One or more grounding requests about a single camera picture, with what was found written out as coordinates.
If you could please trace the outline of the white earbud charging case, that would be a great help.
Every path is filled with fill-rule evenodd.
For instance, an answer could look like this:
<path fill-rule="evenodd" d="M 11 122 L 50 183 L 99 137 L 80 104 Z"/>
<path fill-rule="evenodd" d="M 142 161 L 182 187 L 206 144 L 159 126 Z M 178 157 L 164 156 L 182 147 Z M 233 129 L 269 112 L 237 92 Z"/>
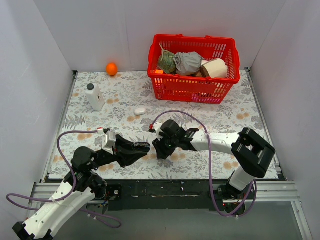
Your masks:
<path fill-rule="evenodd" d="M 136 108 L 136 109 L 134 110 L 134 115 L 135 115 L 135 116 L 141 116 L 141 115 L 146 114 L 146 112 L 147 112 L 146 108 L 144 108 L 144 107 L 139 107 L 139 108 Z"/>

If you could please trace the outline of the black earbud charging case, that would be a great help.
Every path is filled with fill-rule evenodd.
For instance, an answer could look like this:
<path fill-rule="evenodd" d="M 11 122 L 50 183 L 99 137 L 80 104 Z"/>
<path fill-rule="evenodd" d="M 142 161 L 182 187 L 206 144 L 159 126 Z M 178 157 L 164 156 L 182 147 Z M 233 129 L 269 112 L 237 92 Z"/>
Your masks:
<path fill-rule="evenodd" d="M 133 149 L 135 151 L 148 153 L 151 149 L 151 145 L 148 142 L 134 142 Z"/>

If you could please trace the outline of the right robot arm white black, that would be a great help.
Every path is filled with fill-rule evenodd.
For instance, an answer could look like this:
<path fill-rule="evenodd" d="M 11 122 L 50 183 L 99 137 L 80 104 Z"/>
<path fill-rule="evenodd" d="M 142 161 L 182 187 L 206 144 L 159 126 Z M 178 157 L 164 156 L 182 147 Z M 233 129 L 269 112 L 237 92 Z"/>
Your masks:
<path fill-rule="evenodd" d="M 184 129 L 173 120 L 156 122 L 149 132 L 156 134 L 152 142 L 158 159 L 165 160 L 177 148 L 184 151 L 211 151 L 234 156 L 239 167 L 225 186 L 226 194 L 237 199 L 254 179 L 265 177 L 275 156 L 275 148 L 253 129 L 239 133 L 206 133 L 203 129 Z"/>

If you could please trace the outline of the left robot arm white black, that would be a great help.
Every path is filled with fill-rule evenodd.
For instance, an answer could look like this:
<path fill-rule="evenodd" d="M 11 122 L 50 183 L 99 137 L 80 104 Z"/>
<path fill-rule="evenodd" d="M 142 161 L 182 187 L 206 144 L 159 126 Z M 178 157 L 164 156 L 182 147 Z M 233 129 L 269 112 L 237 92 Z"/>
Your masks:
<path fill-rule="evenodd" d="M 128 167 L 146 156 L 150 148 L 147 142 L 131 142 L 112 131 L 102 135 L 98 151 L 85 146 L 77 148 L 70 171 L 54 194 L 33 216 L 17 222 L 13 231 L 21 240 L 52 240 L 84 205 L 107 196 L 108 184 L 96 173 L 100 167 L 114 162 L 122 168 Z"/>

